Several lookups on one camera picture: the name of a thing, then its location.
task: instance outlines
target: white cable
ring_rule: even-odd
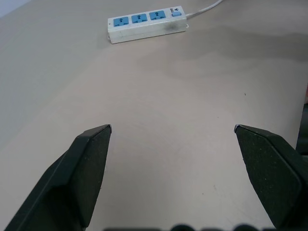
[[[209,6],[209,7],[206,7],[206,8],[204,8],[204,9],[202,9],[202,10],[199,10],[199,11],[197,11],[196,13],[189,13],[189,14],[186,15],[186,17],[187,17],[187,19],[190,19],[190,18],[195,17],[195,16],[197,16],[197,15],[199,15],[199,14],[201,14],[201,13],[207,12],[207,11],[213,9],[213,8],[214,8],[215,6],[217,6],[218,4],[220,4],[222,1],[223,1],[223,0],[219,0],[218,2],[214,3],[213,5],[211,5],[211,6]]]

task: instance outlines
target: blue switch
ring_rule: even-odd
[[[181,16],[181,15],[182,15],[182,13],[179,12],[179,11],[176,11],[176,12],[172,13],[172,17]]]
[[[128,25],[128,17],[114,19],[114,26]]]
[[[163,19],[166,17],[164,11],[151,12],[149,15],[151,20]]]
[[[142,13],[142,14],[133,15],[131,17],[131,21],[133,23],[142,23],[142,22],[148,21],[148,19],[146,17],[146,14]]]

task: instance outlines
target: white power strip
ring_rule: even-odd
[[[186,31],[187,18],[181,6],[108,19],[111,43]]]

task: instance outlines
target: power switch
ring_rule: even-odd
[[[172,17],[181,16],[181,15],[182,15],[182,13],[179,12],[179,11],[176,11],[176,12],[172,13]]]

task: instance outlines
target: table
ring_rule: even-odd
[[[113,126],[88,231],[230,230],[272,223],[235,124],[295,147],[308,72],[308,2],[225,0],[189,30],[110,44],[107,18],[214,0],[33,0],[0,20],[0,228],[74,137]]]

